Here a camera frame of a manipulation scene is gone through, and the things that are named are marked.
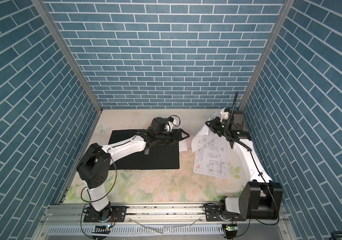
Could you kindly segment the technical drawing sheet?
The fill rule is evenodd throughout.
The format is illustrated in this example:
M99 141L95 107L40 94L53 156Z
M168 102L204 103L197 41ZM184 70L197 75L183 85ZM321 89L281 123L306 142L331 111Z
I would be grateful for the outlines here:
M192 152L197 151L198 149L202 148L207 143L218 137L218 134L211 131L209 127L206 124L204 124L202 128L199 130L199 132L192 139Z
M228 142L217 137L196 151L194 173L228 179Z

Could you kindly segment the orange file folder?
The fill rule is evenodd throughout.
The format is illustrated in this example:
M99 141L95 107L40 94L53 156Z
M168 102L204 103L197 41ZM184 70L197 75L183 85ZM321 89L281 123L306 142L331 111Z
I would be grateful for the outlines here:
M116 162L117 170L177 170L180 168L179 145L157 143L154 147L128 155Z

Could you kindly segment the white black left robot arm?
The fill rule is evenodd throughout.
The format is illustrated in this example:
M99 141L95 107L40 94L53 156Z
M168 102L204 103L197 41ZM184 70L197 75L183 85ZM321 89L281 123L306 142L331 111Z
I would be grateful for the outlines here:
M77 166L77 172L85 182L90 200L83 200L90 204L88 216L95 216L98 222L107 222L112 219L113 210L105 190L104 183L108 178L110 165L133 153L142 152L162 144L173 144L189 138L190 135L183 129L173 129L168 132L143 130L133 137L111 145L100 146L92 144L87 149Z

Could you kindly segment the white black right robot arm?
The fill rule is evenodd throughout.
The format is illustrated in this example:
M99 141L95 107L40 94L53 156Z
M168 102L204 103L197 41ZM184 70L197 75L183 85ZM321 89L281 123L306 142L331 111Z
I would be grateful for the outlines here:
M278 221L283 188L264 170L255 154L250 134L219 117L207 121L206 126L219 137L224 137L230 147L239 154L247 178L239 197L224 197L220 200L220 213L235 216L240 220Z

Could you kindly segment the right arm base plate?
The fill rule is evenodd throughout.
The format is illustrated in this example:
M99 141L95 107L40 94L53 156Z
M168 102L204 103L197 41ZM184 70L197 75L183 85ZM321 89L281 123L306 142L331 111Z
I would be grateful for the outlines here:
M205 213L207 222L238 222L245 221L245 219L238 213L232 213L225 210L224 206L206 203L202 205L202 210Z

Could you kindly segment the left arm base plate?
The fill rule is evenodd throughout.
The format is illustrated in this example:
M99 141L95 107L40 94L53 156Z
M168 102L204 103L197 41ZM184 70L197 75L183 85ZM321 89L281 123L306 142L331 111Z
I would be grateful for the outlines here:
M83 211L85 223L122 223L125 220L127 206L107 206L100 212L92 206L87 206Z

